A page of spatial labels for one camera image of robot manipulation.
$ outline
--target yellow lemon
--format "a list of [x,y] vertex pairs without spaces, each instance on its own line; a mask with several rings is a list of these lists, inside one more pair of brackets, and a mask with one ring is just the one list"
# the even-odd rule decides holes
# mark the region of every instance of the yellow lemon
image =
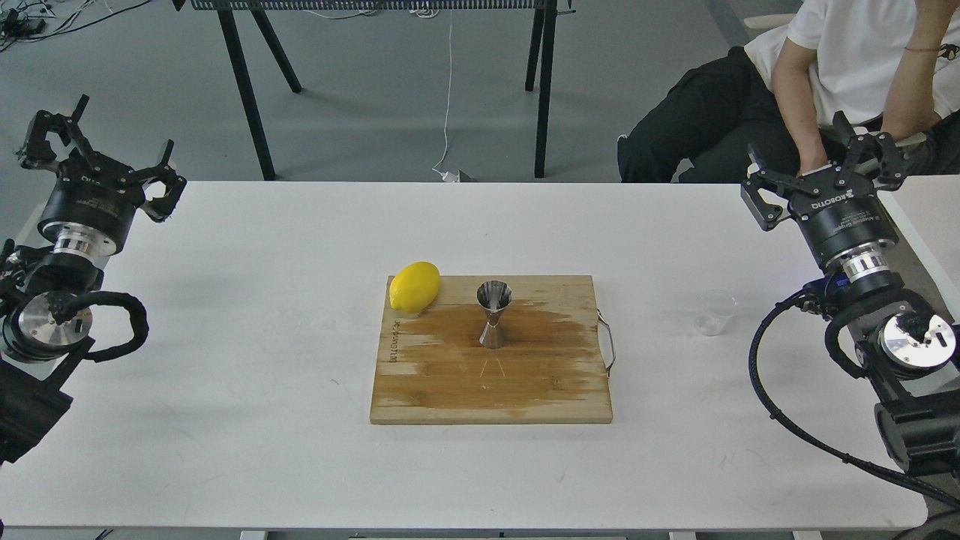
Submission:
[[390,282],[390,307],[404,313],[420,313],[440,292],[440,270],[421,260],[400,270]]

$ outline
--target white table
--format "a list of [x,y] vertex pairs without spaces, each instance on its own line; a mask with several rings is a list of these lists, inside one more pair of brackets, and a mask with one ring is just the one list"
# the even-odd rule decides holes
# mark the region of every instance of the white table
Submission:
[[960,320],[960,292],[953,281],[960,274],[960,176],[911,177],[899,190],[881,192],[880,200]]
[[[591,274],[613,327],[608,426],[372,426],[386,277]],[[581,530],[907,528],[923,498],[768,419],[760,318],[820,277],[793,224],[737,186],[193,183],[137,217],[105,290],[147,307],[131,356],[84,364],[53,431],[0,469],[8,526]],[[726,334],[691,326],[729,289]],[[94,322],[98,347],[123,325]],[[798,424],[893,466],[870,385],[794,310],[760,373]]]

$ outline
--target person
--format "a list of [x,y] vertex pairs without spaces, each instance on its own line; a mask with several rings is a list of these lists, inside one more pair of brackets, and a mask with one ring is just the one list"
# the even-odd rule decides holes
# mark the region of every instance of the person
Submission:
[[960,114],[950,116],[960,110],[958,8],[960,0],[805,0],[788,25],[686,72],[618,139],[621,179],[670,182],[686,158],[693,167],[682,183],[739,184],[752,142],[769,169],[802,175],[842,158],[830,129],[839,110],[895,140],[925,132],[921,168],[949,124],[950,159],[960,146]]

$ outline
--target wooden cutting board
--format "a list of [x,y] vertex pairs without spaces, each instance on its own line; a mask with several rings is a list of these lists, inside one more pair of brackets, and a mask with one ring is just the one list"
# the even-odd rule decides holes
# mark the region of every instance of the wooden cutting board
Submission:
[[[513,289],[499,328],[480,345],[476,290]],[[613,418],[591,276],[443,276],[419,315],[383,308],[373,424],[608,424]]]

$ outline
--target stainless steel jigger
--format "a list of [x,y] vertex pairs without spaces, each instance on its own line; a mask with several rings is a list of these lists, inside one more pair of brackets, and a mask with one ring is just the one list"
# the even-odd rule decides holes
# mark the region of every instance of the stainless steel jigger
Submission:
[[499,349],[504,344],[503,334],[497,327],[500,315],[510,305],[514,291],[504,282],[490,280],[477,289],[477,303],[487,313],[487,326],[480,334],[480,344],[488,349]]

